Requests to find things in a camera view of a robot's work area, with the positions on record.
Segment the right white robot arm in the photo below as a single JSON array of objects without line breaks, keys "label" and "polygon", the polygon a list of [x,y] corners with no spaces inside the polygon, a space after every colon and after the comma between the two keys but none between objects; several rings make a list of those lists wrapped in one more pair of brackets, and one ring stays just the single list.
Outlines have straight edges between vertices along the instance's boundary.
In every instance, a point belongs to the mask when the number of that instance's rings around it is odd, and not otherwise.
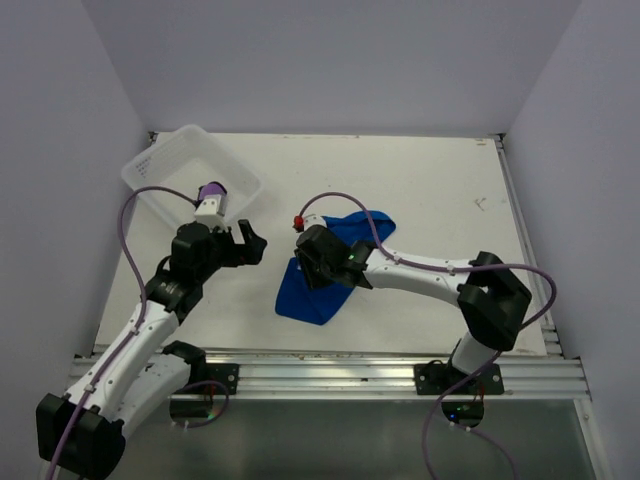
[{"label": "right white robot arm", "polygon": [[424,257],[385,253],[372,241],[349,246],[316,224],[300,234],[294,254],[310,289],[331,284],[393,289],[459,308],[467,332],[450,356],[445,379],[461,393],[480,382],[480,368],[494,355],[514,348],[531,302],[530,290],[489,252],[482,251],[472,260],[439,260],[426,269]]}]

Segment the blue towel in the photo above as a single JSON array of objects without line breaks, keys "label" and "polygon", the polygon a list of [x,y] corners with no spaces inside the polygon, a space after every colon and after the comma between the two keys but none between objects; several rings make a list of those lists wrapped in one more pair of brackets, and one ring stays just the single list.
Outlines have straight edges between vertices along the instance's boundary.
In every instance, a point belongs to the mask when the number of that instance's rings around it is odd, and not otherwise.
[{"label": "blue towel", "polygon": [[[322,216],[326,226],[343,242],[352,245],[358,240],[374,242],[368,220],[372,219],[379,239],[386,240],[396,224],[382,211],[371,210],[351,213],[345,217]],[[289,259],[275,302],[275,312],[284,317],[313,325],[330,321],[347,301],[354,288],[333,284],[311,290],[307,287],[295,254]]]}]

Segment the purple towel black trim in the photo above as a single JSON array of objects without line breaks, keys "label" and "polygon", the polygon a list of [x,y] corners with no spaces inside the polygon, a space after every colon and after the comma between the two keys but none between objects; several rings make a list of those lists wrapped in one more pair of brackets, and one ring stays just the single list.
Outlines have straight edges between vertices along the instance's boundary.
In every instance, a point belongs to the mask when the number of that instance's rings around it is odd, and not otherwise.
[{"label": "purple towel black trim", "polygon": [[227,197],[227,189],[217,181],[210,182],[199,188],[197,197],[199,202],[202,202],[211,196],[218,196],[225,201]]}]

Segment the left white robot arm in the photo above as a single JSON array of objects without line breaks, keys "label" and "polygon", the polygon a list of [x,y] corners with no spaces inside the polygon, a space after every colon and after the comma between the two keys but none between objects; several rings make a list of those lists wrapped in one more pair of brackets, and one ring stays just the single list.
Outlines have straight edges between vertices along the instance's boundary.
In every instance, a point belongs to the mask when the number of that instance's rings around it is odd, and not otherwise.
[{"label": "left white robot arm", "polygon": [[140,302],[116,339],[61,396],[47,394],[36,408],[38,451],[49,464],[85,479],[105,479],[128,438],[166,397],[201,390],[208,379],[204,353],[186,343],[162,343],[203,297],[222,268],[257,265],[267,242],[246,219],[242,242],[230,228],[192,222],[180,226],[171,252],[145,284]]}]

